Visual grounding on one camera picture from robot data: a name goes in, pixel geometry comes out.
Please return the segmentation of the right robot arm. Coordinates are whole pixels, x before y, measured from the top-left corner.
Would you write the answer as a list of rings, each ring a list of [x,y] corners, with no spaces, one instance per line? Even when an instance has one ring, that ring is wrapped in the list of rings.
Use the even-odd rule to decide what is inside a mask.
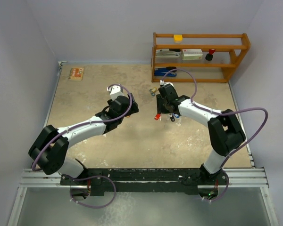
[[[188,96],[179,96],[170,82],[160,82],[158,91],[157,114],[187,117],[208,128],[212,151],[200,167],[200,179],[205,184],[212,184],[228,154],[246,139],[237,117],[230,109],[211,110],[193,102]]]

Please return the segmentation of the red key tag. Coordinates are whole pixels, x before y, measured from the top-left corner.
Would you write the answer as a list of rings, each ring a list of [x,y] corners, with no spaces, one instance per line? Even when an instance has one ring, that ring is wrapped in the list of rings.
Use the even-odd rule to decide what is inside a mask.
[[[159,119],[160,119],[160,117],[161,117],[161,114],[159,114],[159,113],[158,113],[158,114],[156,114],[156,116],[154,117],[154,120],[156,120],[156,121],[157,121],[157,120],[159,120]]]

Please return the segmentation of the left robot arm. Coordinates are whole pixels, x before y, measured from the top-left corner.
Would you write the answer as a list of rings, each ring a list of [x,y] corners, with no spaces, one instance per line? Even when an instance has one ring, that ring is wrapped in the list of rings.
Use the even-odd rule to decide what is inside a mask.
[[[62,128],[48,125],[29,149],[33,159],[32,170],[42,170],[46,175],[60,173],[70,176],[78,185],[87,181],[87,168],[76,159],[66,157],[69,148],[94,136],[104,135],[118,127],[126,116],[137,113],[138,105],[130,93],[109,100],[108,106],[81,123]]]

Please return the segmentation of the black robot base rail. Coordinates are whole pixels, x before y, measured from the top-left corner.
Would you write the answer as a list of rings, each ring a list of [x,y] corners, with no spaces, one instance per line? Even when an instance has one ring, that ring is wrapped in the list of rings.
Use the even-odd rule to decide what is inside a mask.
[[[184,193],[208,195],[218,186],[229,184],[228,175],[220,170],[212,177],[203,177],[200,168],[170,169],[87,169],[80,178],[62,175],[61,185],[85,187],[91,196],[106,192]]]

